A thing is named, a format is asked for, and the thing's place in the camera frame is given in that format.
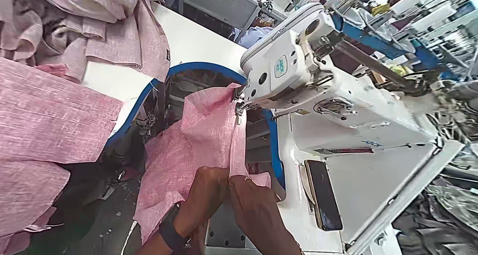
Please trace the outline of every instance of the smartphone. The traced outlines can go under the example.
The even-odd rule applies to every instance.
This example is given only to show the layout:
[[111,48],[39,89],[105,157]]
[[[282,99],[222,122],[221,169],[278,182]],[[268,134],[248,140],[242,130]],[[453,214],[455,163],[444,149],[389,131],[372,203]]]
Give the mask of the smartphone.
[[312,197],[315,201],[314,210],[317,225],[324,231],[342,230],[342,219],[338,212],[326,164],[324,162],[306,160],[305,167]]

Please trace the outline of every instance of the clothing pile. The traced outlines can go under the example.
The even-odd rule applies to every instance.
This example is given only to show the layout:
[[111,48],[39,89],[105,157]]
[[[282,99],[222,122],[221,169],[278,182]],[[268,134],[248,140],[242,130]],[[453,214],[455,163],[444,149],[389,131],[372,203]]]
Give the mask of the clothing pile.
[[46,226],[70,173],[94,162],[122,102],[0,57],[0,254],[25,249]]
[[188,95],[182,119],[146,143],[148,160],[134,215],[143,243],[170,206],[187,198],[202,166],[229,168],[230,177],[243,175],[271,187],[269,173],[249,176],[246,168],[246,113],[236,115],[232,100],[237,87],[231,83]]
[[76,83],[87,60],[131,66],[160,81],[169,69],[150,0],[1,0],[0,21],[0,56],[29,66],[63,64],[66,70],[52,70]]
[[70,173],[95,162],[122,102],[81,83],[87,61],[164,81],[169,46],[150,0],[0,0],[0,254],[51,228]]

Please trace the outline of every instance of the watch strap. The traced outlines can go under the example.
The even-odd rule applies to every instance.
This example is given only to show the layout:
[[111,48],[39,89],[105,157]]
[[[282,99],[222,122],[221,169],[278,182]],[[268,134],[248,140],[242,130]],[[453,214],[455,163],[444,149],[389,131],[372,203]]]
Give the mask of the watch strap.
[[163,240],[174,252],[183,249],[190,238],[184,238],[176,232],[173,221],[179,213],[179,203],[176,203],[174,206],[176,209],[172,209],[166,217],[166,219],[159,225],[159,233],[163,237]]

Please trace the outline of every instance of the fabric stack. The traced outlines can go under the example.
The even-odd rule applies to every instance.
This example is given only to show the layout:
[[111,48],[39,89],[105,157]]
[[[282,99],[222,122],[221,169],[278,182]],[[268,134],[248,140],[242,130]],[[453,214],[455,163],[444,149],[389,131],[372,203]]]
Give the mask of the fabric stack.
[[76,84],[87,61],[164,81],[170,53],[149,0],[1,0],[0,21],[0,254],[9,255],[50,228],[70,175],[55,163],[95,162],[115,125],[122,102]]
[[0,56],[64,64],[81,83],[87,60],[132,66],[164,81],[170,52],[149,0],[2,0]]
[[70,173],[56,163],[94,162],[122,102],[0,57],[0,254],[45,229]]

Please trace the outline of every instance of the smartwatch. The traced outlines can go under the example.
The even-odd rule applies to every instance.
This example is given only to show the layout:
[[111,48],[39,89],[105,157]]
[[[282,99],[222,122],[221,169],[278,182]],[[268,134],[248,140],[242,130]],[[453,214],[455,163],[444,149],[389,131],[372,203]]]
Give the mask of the smartwatch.
[[191,237],[184,238],[176,232],[173,221],[179,213],[181,202],[177,202],[171,206],[168,212],[163,216],[159,225],[159,234],[163,237],[166,245],[173,251],[183,249],[191,240]]

